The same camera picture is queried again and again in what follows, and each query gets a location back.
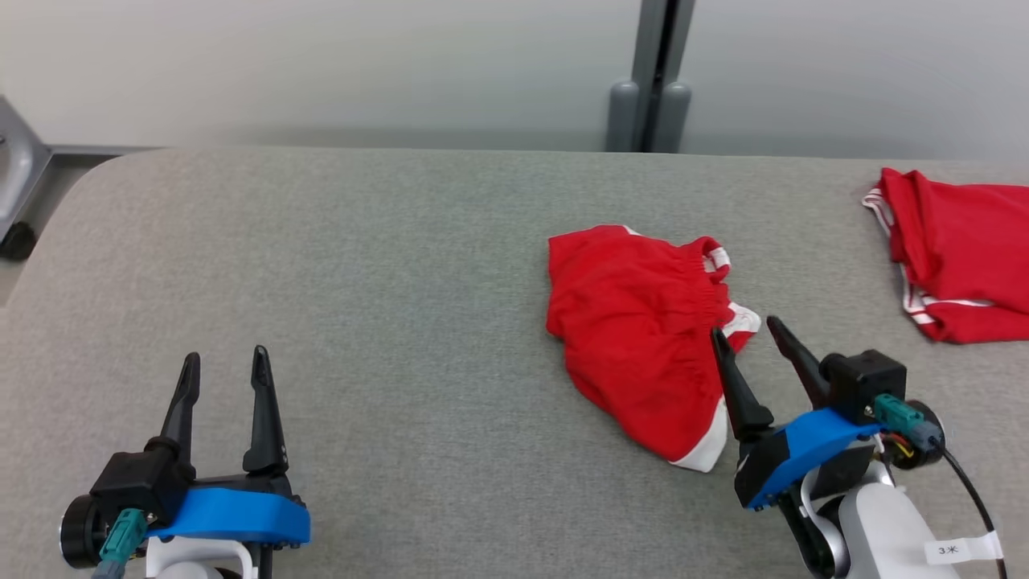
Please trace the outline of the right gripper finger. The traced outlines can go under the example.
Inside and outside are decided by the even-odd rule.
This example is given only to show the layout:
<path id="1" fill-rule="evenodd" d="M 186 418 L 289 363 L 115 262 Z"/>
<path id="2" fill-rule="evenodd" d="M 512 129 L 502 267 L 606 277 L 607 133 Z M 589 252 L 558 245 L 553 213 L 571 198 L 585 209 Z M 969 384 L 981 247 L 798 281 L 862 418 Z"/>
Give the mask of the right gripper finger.
<path id="1" fill-rule="evenodd" d="M 822 409 L 828 405 L 830 385 L 820 372 L 820 360 L 795 337 L 779 316 L 769 315 L 767 318 L 769 333 L 772 335 L 780 355 L 793 365 L 793 369 L 802 387 L 807 393 L 812 409 Z"/>
<path id="2" fill-rule="evenodd" d="M 756 442 L 774 431 L 774 417 L 760 402 L 747 379 L 736 366 L 736 351 L 720 327 L 711 331 L 711 343 L 715 355 L 723 393 L 728 420 L 732 436 L 738 442 Z"/>

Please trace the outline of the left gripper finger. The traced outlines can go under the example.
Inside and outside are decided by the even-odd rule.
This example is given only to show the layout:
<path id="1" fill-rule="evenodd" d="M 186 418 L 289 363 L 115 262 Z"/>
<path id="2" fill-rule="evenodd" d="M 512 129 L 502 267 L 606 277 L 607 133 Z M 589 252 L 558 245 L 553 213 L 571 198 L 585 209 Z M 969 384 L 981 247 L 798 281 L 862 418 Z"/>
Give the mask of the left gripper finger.
<path id="1" fill-rule="evenodd" d="M 191 464 L 191 444 L 194 406 L 200 392 L 201 355 L 192 351 L 185 355 L 183 360 L 161 433 L 157 437 L 151 437 L 144 447 L 144 451 L 157 450 L 169 454 L 177 472 L 188 483 L 196 481 L 196 467 Z"/>
<path id="2" fill-rule="evenodd" d="M 243 470 L 249 475 L 284 474 L 288 470 L 288 454 L 271 358 L 262 345 L 254 348 L 250 384 L 254 392 L 252 431 Z"/>

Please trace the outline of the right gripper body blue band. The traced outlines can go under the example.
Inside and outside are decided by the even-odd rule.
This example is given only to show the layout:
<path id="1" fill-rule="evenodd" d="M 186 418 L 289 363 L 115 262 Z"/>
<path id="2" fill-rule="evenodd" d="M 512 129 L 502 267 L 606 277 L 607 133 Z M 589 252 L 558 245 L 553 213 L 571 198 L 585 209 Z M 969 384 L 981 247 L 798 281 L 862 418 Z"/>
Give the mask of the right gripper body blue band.
<path id="1" fill-rule="evenodd" d="M 944 448 L 942 429 L 904 400 L 875 400 L 870 424 L 854 424 L 833 409 L 819 409 L 778 426 L 756 442 L 740 442 L 734 488 L 741 506 L 760 510 L 843 453 L 860 437 L 898 433 L 916 450 Z"/>

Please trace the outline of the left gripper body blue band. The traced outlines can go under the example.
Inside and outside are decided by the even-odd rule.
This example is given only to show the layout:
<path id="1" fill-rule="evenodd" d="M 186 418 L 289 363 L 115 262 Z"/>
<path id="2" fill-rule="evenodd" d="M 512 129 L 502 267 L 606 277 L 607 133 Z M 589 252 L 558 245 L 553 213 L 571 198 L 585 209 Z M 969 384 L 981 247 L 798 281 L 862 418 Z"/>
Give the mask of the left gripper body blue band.
<path id="1" fill-rule="evenodd" d="M 92 492 L 73 499 L 59 528 L 61 556 L 74 569 L 272 569 L 273 554 L 312 539 L 311 513 L 286 477 L 203 480 L 127 499 Z"/>

